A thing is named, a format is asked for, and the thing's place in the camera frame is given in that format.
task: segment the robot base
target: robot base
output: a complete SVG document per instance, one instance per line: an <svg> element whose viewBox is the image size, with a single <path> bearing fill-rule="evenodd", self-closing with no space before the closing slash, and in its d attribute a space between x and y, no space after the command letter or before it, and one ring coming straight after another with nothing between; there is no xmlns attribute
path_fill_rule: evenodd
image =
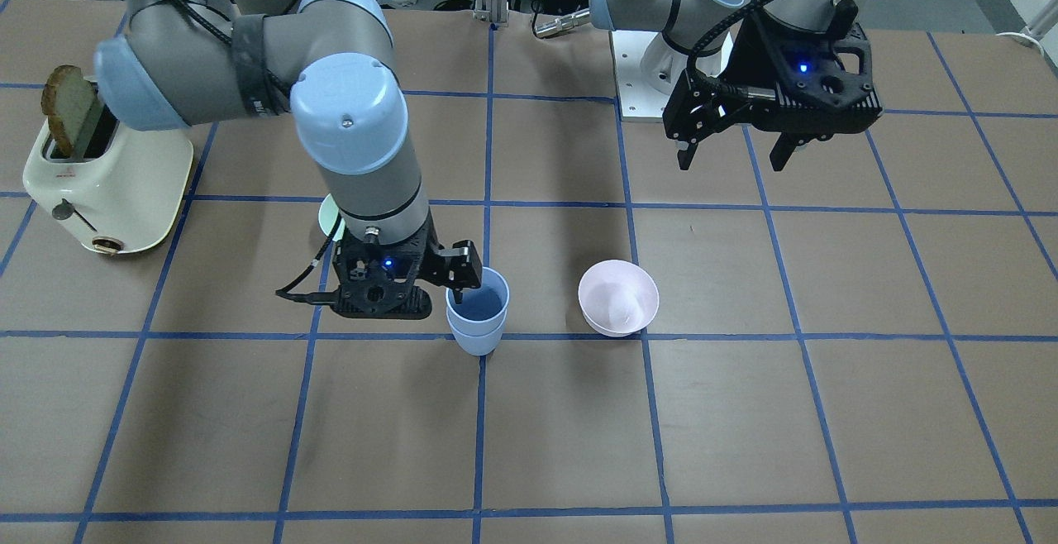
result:
<svg viewBox="0 0 1058 544"><path fill-rule="evenodd" d="M647 54L647 48L655 39L660 39L657 32L613 32L610 35L610 46L614 51L614 72L617 77L617 92L621 98L621 119L631 123L660 123L661 111L668 104L668 92L660 92L655 89L658 80L654 79L658 74L654 69L668 69L663 62L643 62L643 57ZM720 60L717 62L718 69L712 74L719 73L727 66L728 56L731 53L730 36L724 41L724 48L717 54ZM673 62L672 74L667 74L668 84L672 85L679 73L683 70L687 57L675 53L670 48L664 47L670 53L681 58L676 58ZM704 70L710 65L710 58L699 58L698 69Z"/></svg>

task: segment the white mount plate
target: white mount plate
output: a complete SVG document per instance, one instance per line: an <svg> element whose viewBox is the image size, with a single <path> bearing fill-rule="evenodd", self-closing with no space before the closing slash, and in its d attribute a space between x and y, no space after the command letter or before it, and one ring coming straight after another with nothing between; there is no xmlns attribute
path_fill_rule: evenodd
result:
<svg viewBox="0 0 1058 544"><path fill-rule="evenodd" d="M617 77L617 92L621 98L621 119L628 122L660 123L661 111L669 95L654 89L639 70L643 58L657 32L617 31L610 34L614 51L614 74ZM730 33L720 48L723 66L727 66L734 42Z"/></svg>

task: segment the blue tape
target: blue tape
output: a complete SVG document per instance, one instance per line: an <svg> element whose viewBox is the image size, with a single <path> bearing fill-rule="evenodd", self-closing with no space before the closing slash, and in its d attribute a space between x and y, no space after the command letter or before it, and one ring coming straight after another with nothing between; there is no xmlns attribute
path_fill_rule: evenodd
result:
<svg viewBox="0 0 1058 544"><path fill-rule="evenodd" d="M1021 507L1058 508L1058 498L1027 498L1019 501ZM1008 509L1005 498L937 500L937 501L879 501L849 503L851 511L896 511L925 509ZM105 512L88 515L90 523L125 522L285 522L303 521L385 521L385 520L469 520L510 518L606 518L673 515L751 515L783 513L840 512L838 503L795 503L778 505L698 505L673 507L573 507L573 508L514 508L514 509L425 509L425 510L326 510L289 511L287 513L259 511L172 511L172 512ZM0 524L13 523L74 523L83 521L83 513L0 513Z"/></svg>
<svg viewBox="0 0 1058 544"><path fill-rule="evenodd" d="M370 342L425 342L432 340L455 340L452 333L316 333L317 340L327 341L370 341Z"/></svg>
<svg viewBox="0 0 1058 544"><path fill-rule="evenodd" d="M128 23L129 23L129 14L128 12L125 12L122 14L122 20L117 21L117 29L114 31L114 35L111 36L111 38L116 38L116 36L121 36L122 33L125 32L125 26Z"/></svg>
<svg viewBox="0 0 1058 544"><path fill-rule="evenodd" d="M525 101L594 101L598 104L613 104L616 99L612 96L533 96L526 94L493 94L498 99L525 99Z"/></svg>
<svg viewBox="0 0 1058 544"><path fill-rule="evenodd" d="M1025 207L1024 205L1022 205L1021 199L1018 197L1017 191L1014 191L1014 184L1010 183L1010 179L1008 178L1008 176L1006 176L1006 171L1004 170L1003 165L999 162L999 158L996 156L996 150L992 148L991 142L988 140L985 130L981 126L981 121L979 121L978 115L973 111L973 108L970 107L970 103L966 98L966 94L963 92L963 88L960 87L959 81L955 79L955 74L952 73L951 67L948 66L948 61L944 58L944 53L941 51L941 47L936 43L936 38L933 38L933 33L930 32L926 32L926 36L928 36L930 43L932 43L933 51L935 51L937 58L941 58L941 65L944 66L944 72L948 73L948 79L951 80L951 85L955 88L955 92L959 94L959 99L963 101L963 106L969 113L971 121L973 121L973 126L974 128L977 128L978 133L981 137L981 141L985 145L985 148L988 149L988 156L991 158L992 163L996 165L996 170L999 171L999 176L1000 178L1003 179L1003 183L1006 186L1006 191L1008 191L1010 197L1014 199L1014 204L1017 205L1018 212L1020 212L1024 217L1025 224L1027 224L1028 226L1028 232L1029 234L1033 235L1033 240L1036 241L1036 247L1040 250L1040 254L1043 255L1043 260L1046 261L1047 267L1051 269L1051 275L1054 276L1056 280L1058 280L1058 268L1055 267L1055 262L1051 258L1051 254L1047 253L1047 249L1043 244L1043 239L1040 239L1039 232L1036 231L1036 226L1035 224L1033 224L1033 220L1030 220L1028 216L1025 215Z"/></svg>
<svg viewBox="0 0 1058 544"><path fill-rule="evenodd" d="M639 265L639 243L636 240L636 217L632 203L632 178L628 175L628 158L624 145L624 129L621 127L621 104L614 101L614 121L617 125L617 152L621 161L621 189L624 193L625 216L628 224L628 248L631 249L632 262ZM664 482L664 447L661 443L661 424L658 420L657 394L654 389L654 366L651 363L651 343L646 329L640 330L639 341L642 344L643 375L646 385L646 404L650 409L651 433L654 438L654 461L658 472L658 494L661 498L662 521L664 522L664 534L667 544L675 544L676 537L672 527L672 512L669 510L672 502L669 500L669 487Z"/></svg>
<svg viewBox="0 0 1058 544"><path fill-rule="evenodd" d="M1013 114L1007 111L975 111L973 115L979 119L1058 119L1058 114Z"/></svg>
<svg viewBox="0 0 1058 544"><path fill-rule="evenodd" d="M944 330L945 341L948 343L948 349L951 351L951 357L955 362L955 368L959 370L959 377L962 380L963 387L970 400L970 407L973 409L973 415L978 420L978 425L981 428L982 435L985 437L985 443L988 446L989 453L992 456L992 461L999 472L1000 480L1003 483L1003 489L1009 498L1010 506L1014 508L1016 516L1018 518L1018 525L1022 528L1022 536L1024 536L1027 544L1032 544L1033 540L1032 536L1028 533L1025 518L1021 513L1020 507L1018 507L1018 500L1014 494L1014 488L1010 486L1010 479L1006 474L1006 469L1003 467L1003 461L1000 459L999 450L996 449L996 442L991 438L991 433L988 430L988 424L985 422L984 414L981 412L981 406L978 404L978 398L973 393L972 385L970 385L970 379L966 374L963 360L959 355L959 348L955 347L955 341L952 339L951 329L948 327L948 321L945 319L944 311L941 309L941 300L937 298L936 291L933 289L933 283L930 280L929 273L926 272L926 265L923 261L922 254L918 252L918 246L915 243L914 235L911 234L911 224L908 223L907 216L900 207L899 198L896 197L896 191L893 189L893 183L889 180L889 173L886 171L886 166L881 161L881 155L878 151L876 142L874 141L874 134L871 133L870 130L867 130L867 141L871 146L871 152L874 155L874 160L878 164L878 170L881 173L881 180L886 183L886 189L888 189L889 197L892 198L893 206L896 208L896 215L899 217L900 226L904 229L905 236L907 236L908 246L911 248L911 254L915 259L915 265L918 266L918 273L923 277L923 284L926 285L926 292L929 294L930 304L933 306L937 321L941 322L941 330Z"/></svg>
<svg viewBox="0 0 1058 544"><path fill-rule="evenodd" d="M585 207L585 208L624 208L624 202L601 201L489 201L494 207Z"/></svg>
<svg viewBox="0 0 1058 544"><path fill-rule="evenodd" d="M253 202L322 202L323 197L272 196L272 195L196 195L194 201L253 201Z"/></svg>
<svg viewBox="0 0 1058 544"><path fill-rule="evenodd" d="M779 266L779 276L783 283L783 292L786 294L786 306L789 307L790 321L794 324L794 332L797 333L798 345L801 347L801 359L804 362L805 374L808 375L808 385L811 387L811 398L816 405L816 414L819 416L819 427L823 432L823 442L826 446L826 454L831 460L831 471L834 473L834 484L838 491L838 500L841 504L841 514L845 520L845 529L849 532L851 544L857 544L856 527L853 525L853 516L849 510L849 497L845 494L845 485L841 479L841 468L838 466L838 454L834 447L834 438L831 436L829 423L826 420L826 411L823 409L823 397L819 393L819 383L816 381L816 371L813 368L811 357L808 355L808 345L805 343L804 333L801 330L801 319L797 313L797 304L794 303L794 291L790 289L789 276L786 274L786 264L783 261L782 249L779 247L779 235L776 232L776 222L771 217L771 207L768 205L767 191L764 188L764 178L761 176L761 166L756 161L756 151L753 149L753 140L749 134L749 128L742 128L743 137L746 140L749 160L753 166L753 176L756 179L756 189L761 194L761 205L764 206L764 219L768 224L768 234L771 236L771 248L776 253L776 262Z"/></svg>
<svg viewBox="0 0 1058 544"><path fill-rule="evenodd" d="M485 406L488 387L489 357L478 357L477 367L477 415L474 420L474 521L471 526L471 543L481 543L481 509L485 490Z"/></svg>
<svg viewBox="0 0 1058 544"><path fill-rule="evenodd" d="M407 96L473 96L473 98L487 98L487 92L435 92L431 89L401 89Z"/></svg>
<svg viewBox="0 0 1058 544"><path fill-rule="evenodd" d="M0 338L71 338L72 340L134 340L139 330L0 330Z"/></svg>
<svg viewBox="0 0 1058 544"><path fill-rule="evenodd" d="M290 342L306 340L306 333L251 333L238 332L238 330L148 330L147 338L150 340L245 340L245 341L273 341Z"/></svg>
<svg viewBox="0 0 1058 544"><path fill-rule="evenodd" d="M485 212L482 219L481 265L492 265L492 141L496 84L496 25L489 24L488 101L485 114Z"/></svg>
<svg viewBox="0 0 1058 544"><path fill-rule="evenodd" d="M37 210L37 201L30 201L30 204L25 207L25 214L22 216L22 221L18 224L18 230L15 231L14 238L11 239L11 243L7 246L7 251L3 255L3 259L0 260L0 277L3 277L4 270L7 270L7 264L11 262L11 258L15 256L15 249L18 248L18 243L22 241L22 236L25 234L25 229L30 225L30 218L33 217L33 212Z"/></svg>
<svg viewBox="0 0 1058 544"><path fill-rule="evenodd" d="M320 283L317 289L323 292L327 290L327 276L333 256L333 242L327 244L327 251L323 260L320 261ZM312 365L316 355L316 341L320 338L320 315L323 307L313 307L312 323L309 325L309 341L305 347L305 368L302 373L302 388L297 395L297 412L294 414L294 430L290 436L290 451L287 454L287 469L282 477L282 490L279 494L279 513L285 513L290 509L290 491L294 487L294 470L297 466L297 450L302 443L302 428L305 424L305 409L309 401L309 386L312 381ZM282 542L282 531L285 519L280 515L275 522L275 529L272 532L272 542L280 544Z"/></svg>
<svg viewBox="0 0 1058 544"><path fill-rule="evenodd" d="M209 159L209 149L213 148L213 142L217 137L218 123L209 129L208 137L206 138L205 147L202 149L202 156L199 160L198 167L195 170L195 178L191 180L190 186L188 188L189 195L195 195L195 191L198 188L198 183L202 178L202 168L205 167L206 161ZM122 385L121 396L117 398L117 407L114 410L113 419L110 422L110 430L107 433L107 439L103 446L103 452L99 455L98 465L95 468L95 475L92 478L92 486L88 491L88 498L85 501L85 515L92 513L95 507L95 498L99 494L99 487L103 485L103 475L107 471L107 465L110 461L110 452L113 450L114 440L117 438L117 430L121 428L122 416L125 415L125 405L128 403L129 394L132 391L132 381L135 379L136 369L140 365L140 359L143 356L144 345L147 343L147 336L150 330L150 324L154 320L154 313L158 311L158 304L162 298L162 289L165 287L165 280L169 276L169 270L172 267L172 259L177 253L177 246L180 243L180 237L184 233L184 225L187 222L187 214L190 212L193 201L184 201L184 205L180 217L178 217L177 228L172 232L172 240L169 243L169 250L165 254L165 262L162 264L162 271L158 277L158 283L154 285L154 293L150 298L150 306L147 308L147 316L144 319L143 327L140 330L140 339L136 341L135 349L132 352L132 361L129 363L128 371L125 375L125 383ZM81 544L85 539L85 531L88 529L88 520L83 519L77 525L77 531L74 534L73 544Z"/></svg>

